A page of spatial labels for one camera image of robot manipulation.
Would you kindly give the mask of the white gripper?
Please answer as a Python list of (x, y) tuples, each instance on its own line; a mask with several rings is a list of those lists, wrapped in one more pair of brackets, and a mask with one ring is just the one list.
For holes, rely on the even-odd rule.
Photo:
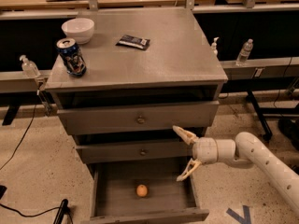
[(212, 164), (217, 161), (218, 149), (216, 141), (212, 138), (197, 136), (183, 128), (174, 125), (173, 131), (187, 144), (192, 146), (192, 157), (187, 163), (184, 171), (177, 177), (177, 182), (184, 181), (189, 177), (202, 163)]

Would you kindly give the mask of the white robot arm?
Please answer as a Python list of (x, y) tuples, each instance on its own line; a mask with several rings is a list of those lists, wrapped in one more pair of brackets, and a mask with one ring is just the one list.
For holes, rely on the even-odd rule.
[(173, 131), (189, 146), (192, 157), (177, 177), (183, 181), (199, 166), (222, 162), (232, 167), (250, 168), (255, 164), (269, 178), (292, 211), (299, 216), (299, 175), (275, 156), (255, 135), (239, 133), (235, 139), (197, 137), (174, 125)]

